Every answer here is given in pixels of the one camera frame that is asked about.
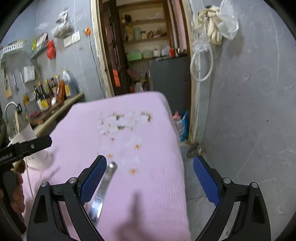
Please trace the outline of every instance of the blue gripper pad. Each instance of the blue gripper pad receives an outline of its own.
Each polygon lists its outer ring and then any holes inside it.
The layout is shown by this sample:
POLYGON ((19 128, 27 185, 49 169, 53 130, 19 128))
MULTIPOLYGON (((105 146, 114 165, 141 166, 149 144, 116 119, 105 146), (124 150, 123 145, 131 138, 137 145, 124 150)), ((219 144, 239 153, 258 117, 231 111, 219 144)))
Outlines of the blue gripper pad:
POLYGON ((193 160, 193 170, 207 195, 207 199, 217 207, 220 203, 218 186, 198 157, 193 160))
POLYGON ((78 177, 77 193, 80 203, 84 205, 89 202, 99 185, 107 168, 104 156, 99 155, 89 168, 84 169, 78 177))

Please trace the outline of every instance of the light switch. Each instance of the light switch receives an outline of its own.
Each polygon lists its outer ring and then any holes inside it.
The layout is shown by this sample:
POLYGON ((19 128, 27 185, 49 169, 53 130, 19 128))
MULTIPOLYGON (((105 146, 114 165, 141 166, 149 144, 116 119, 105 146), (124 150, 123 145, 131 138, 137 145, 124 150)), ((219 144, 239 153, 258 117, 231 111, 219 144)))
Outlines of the light switch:
POLYGON ((65 47, 68 47, 71 44, 72 44, 72 36, 71 35, 68 36, 68 37, 66 37, 66 38, 64 38, 64 46, 65 47))
POLYGON ((76 43, 76 42, 80 41, 80 33, 79 33, 79 31, 77 31, 76 33, 73 33, 71 35, 71 37, 72 37, 72 43, 76 43))

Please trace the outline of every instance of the cutting board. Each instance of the cutting board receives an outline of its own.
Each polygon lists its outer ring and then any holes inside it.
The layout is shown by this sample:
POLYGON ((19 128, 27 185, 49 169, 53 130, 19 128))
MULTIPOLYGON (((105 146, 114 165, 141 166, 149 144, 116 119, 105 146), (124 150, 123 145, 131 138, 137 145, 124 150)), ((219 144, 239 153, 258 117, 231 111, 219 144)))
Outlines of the cutting board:
POLYGON ((44 123, 58 108, 60 108, 63 105, 63 103, 58 102, 53 106, 50 106, 48 110, 42 112, 40 115, 30 118, 30 125, 36 126, 39 124, 44 123))
POLYGON ((8 76, 6 74, 6 63, 1 63, 1 72, 2 72, 2 77, 3 77, 3 87, 5 91, 6 98, 8 99, 9 97, 12 96, 12 91, 10 88, 10 83, 8 80, 8 76))

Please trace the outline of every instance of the power cord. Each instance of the power cord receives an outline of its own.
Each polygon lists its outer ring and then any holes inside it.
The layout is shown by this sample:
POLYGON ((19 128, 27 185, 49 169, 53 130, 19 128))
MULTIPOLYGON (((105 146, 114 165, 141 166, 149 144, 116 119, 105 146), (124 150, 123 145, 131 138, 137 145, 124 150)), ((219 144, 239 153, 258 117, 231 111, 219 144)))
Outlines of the power cord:
POLYGON ((31 182, 30 182, 30 178, 29 178, 29 171, 28 171, 29 167, 28 167, 28 164, 27 164, 27 157, 25 157, 25 163, 26 163, 26 170, 27 170, 27 176, 28 176, 28 182, 29 182, 29 187, 30 187, 30 191, 31 191, 31 196, 34 199, 32 187, 31 187, 31 182))
MULTIPOLYGON (((204 31, 204 35, 206 36, 207 35, 207 30, 206 30, 206 26, 204 25, 204 28, 203 28, 203 31, 204 31)), ((199 50, 195 50, 193 52, 193 56, 192 56, 192 59, 191 59, 191 62, 190 62, 190 74, 191 74, 191 77, 197 81, 197 82, 203 82, 205 80, 207 80, 209 78, 209 76, 211 75, 212 73, 212 70, 213 70, 213 66, 214 66, 214 56, 213 56, 213 51, 212 51, 212 48, 211 48, 211 44, 209 42, 207 42, 207 46, 208 46, 208 51, 209 51, 209 54, 210 54, 210 69, 207 73, 207 75, 203 78, 200 77, 200 72, 201 72, 201 65, 200 65, 200 52, 199 50), (196 56, 198 57, 198 76, 196 76, 194 74, 194 63, 195 63, 195 58, 196 56)))
POLYGON ((91 38, 90 38, 90 33, 91 33, 91 31, 90 31, 89 28, 87 28, 87 29, 84 31, 84 33, 85 33, 85 35, 88 36, 88 38, 89 38, 89 46, 90 46, 90 48, 91 48, 91 55, 93 56, 94 65, 96 66, 96 74, 98 75, 98 80, 99 80, 100 86, 101 86, 101 88, 102 88, 102 91, 103 91, 104 97, 106 98, 106 90, 105 90, 105 86, 102 85, 102 83, 101 83, 101 80, 100 80, 100 77, 99 77, 98 68, 97 68, 97 65, 96 65, 96 60, 95 60, 95 58, 94 58, 94 53, 93 53, 93 50, 92 50, 92 47, 91 47, 91 38))

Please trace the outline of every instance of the plastic bottle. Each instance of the plastic bottle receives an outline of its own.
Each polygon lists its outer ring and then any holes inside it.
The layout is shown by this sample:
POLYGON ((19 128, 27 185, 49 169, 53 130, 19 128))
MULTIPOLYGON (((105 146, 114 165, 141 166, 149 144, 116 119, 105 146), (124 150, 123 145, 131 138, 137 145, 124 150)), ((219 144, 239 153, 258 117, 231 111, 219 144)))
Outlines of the plastic bottle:
POLYGON ((65 94, 67 98, 71 98, 77 95, 76 86, 73 80, 71 80, 70 75, 66 70, 63 70, 63 79, 65 81, 65 94))

